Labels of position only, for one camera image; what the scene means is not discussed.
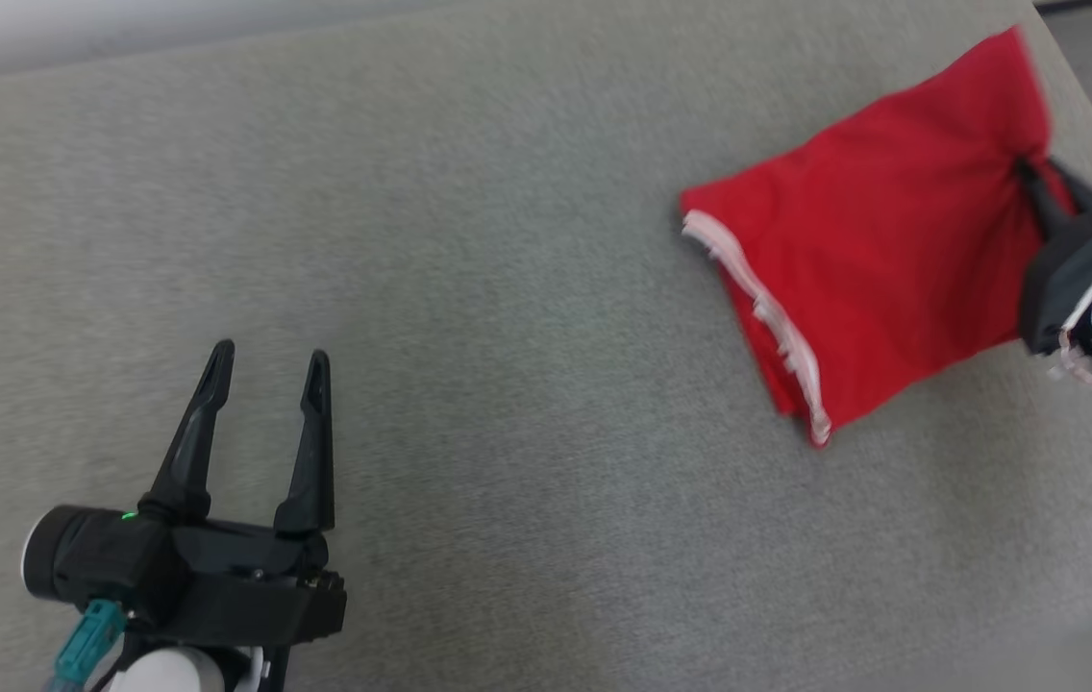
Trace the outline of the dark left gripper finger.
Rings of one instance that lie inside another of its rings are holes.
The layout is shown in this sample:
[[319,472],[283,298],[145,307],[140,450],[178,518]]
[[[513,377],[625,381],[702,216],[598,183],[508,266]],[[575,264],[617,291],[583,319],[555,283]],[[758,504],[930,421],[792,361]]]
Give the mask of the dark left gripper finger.
[[311,354],[300,410],[302,430],[290,485],[274,517],[274,530],[282,534],[335,528],[334,411],[327,351]]
[[217,415],[229,398],[235,354],[233,341],[219,341],[213,346],[158,475],[146,494],[138,500],[138,515],[168,525],[207,518],[213,431]]

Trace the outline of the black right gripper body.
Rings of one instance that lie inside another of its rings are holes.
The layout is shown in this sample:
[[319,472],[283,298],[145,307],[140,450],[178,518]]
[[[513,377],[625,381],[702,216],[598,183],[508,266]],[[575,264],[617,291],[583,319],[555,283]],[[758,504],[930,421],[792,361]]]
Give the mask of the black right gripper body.
[[1030,260],[1020,298],[1020,338],[1026,351],[1051,355],[1061,324],[1092,285],[1092,211],[1072,214]]

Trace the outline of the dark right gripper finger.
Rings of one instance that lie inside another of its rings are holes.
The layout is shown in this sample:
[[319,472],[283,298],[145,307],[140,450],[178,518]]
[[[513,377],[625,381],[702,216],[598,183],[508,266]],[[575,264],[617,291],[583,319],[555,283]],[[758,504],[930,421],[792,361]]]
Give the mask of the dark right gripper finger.
[[1046,165],[1046,193],[1051,214],[1087,214],[1092,211],[1092,184],[1051,157]]
[[1017,180],[1032,206],[1043,241],[1051,241],[1070,218],[1069,198],[1055,162],[1014,162]]

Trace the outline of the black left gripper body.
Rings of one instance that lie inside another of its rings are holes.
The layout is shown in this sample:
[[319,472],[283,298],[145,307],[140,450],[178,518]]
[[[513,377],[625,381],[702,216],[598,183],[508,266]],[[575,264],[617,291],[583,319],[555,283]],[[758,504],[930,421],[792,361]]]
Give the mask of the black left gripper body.
[[281,605],[328,564],[321,530],[174,523],[102,508],[51,508],[29,530],[22,583],[45,601],[119,604],[151,627]]

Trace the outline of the red basketball jersey white sleeves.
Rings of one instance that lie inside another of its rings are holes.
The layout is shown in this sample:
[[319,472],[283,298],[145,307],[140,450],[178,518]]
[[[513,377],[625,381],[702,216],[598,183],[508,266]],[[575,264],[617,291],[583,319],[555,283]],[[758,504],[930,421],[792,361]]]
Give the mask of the red basketball jersey white sleeves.
[[983,39],[802,146],[681,194],[778,411],[814,446],[1017,336],[1041,250],[1029,163],[1064,211],[1024,31]]

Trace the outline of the grey fabric sofa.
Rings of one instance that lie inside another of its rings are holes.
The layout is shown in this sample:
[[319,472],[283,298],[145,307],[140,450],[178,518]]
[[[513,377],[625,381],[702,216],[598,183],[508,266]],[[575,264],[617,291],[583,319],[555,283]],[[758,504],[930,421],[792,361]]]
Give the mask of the grey fabric sofa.
[[236,342],[213,512],[285,494],[334,363],[335,639],[297,692],[933,689],[1092,628],[1092,391],[1014,345],[815,450],[677,196],[1020,25],[1030,0],[465,0],[0,76],[0,692],[75,622],[17,577],[127,508]]

